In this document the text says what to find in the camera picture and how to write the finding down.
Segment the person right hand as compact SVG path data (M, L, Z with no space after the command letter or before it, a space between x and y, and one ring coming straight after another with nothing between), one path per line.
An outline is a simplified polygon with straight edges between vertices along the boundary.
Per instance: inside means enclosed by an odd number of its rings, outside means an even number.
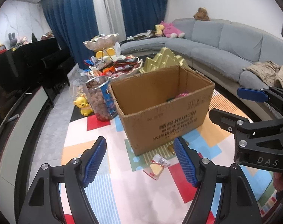
M283 191L283 173L275 172L273 174L273 186L276 191Z

